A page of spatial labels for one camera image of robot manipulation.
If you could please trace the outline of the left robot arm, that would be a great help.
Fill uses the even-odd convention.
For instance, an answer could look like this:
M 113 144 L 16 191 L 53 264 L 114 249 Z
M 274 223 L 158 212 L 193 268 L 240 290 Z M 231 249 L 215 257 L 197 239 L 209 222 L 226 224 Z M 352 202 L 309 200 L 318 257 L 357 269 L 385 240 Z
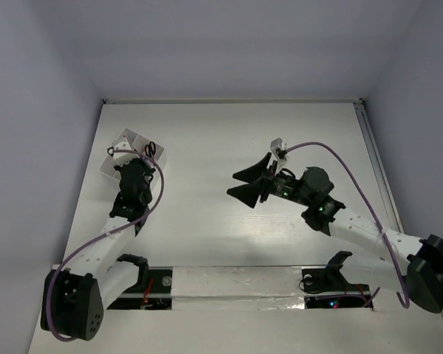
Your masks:
M 143 228 L 161 197 L 153 197 L 151 182 L 161 176 L 157 161 L 135 150 L 116 159 L 120 190 L 100 234 L 79 246 L 52 269 L 44 283 L 41 328 L 62 342 L 89 341 L 99 330 L 103 313 L 128 288 L 148 284 L 147 260 L 123 253 Z

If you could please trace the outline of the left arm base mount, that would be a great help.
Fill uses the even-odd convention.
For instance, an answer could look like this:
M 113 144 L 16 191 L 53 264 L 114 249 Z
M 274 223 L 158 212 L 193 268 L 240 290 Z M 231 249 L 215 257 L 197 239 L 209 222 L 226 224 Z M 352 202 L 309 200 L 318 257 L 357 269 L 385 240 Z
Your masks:
M 111 310 L 170 310 L 172 308 L 172 267 L 150 267 L 144 257 L 133 254 L 121 255 L 116 264 L 138 267 L 138 279 L 122 292 L 112 303 L 105 305 Z

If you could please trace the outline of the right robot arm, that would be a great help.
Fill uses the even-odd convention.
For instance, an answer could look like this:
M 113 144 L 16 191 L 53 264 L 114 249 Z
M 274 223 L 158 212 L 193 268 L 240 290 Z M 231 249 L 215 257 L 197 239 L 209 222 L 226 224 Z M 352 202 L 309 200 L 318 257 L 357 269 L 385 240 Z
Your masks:
M 345 292 L 358 284 L 403 293 L 431 313 L 443 311 L 443 239 L 410 236 L 384 229 L 333 199 L 325 170 L 308 167 L 300 178 L 271 160 L 233 174 L 241 185 L 227 194 L 250 208 L 271 195 L 305 207 L 301 216 L 316 232 L 352 243 L 373 254 L 364 258 L 338 251 L 322 268 L 303 271 L 299 286 L 311 295 Z

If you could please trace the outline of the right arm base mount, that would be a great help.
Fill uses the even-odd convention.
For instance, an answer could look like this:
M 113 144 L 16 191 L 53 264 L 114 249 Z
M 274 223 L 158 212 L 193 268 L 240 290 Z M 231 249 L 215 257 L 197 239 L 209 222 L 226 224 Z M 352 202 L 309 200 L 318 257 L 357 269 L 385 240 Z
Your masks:
M 374 308 L 369 286 L 349 283 L 340 273 L 351 256 L 350 251 L 339 251 L 325 266 L 302 270 L 298 287 L 306 309 Z

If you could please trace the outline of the black handled scissors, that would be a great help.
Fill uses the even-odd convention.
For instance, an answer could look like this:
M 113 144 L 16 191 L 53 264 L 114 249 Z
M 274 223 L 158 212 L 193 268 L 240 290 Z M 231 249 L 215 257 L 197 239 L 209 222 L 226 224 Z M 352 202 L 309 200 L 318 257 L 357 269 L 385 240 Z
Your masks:
M 153 159 L 157 154 L 157 145 L 155 142 L 150 141 L 144 147 L 145 155 Z

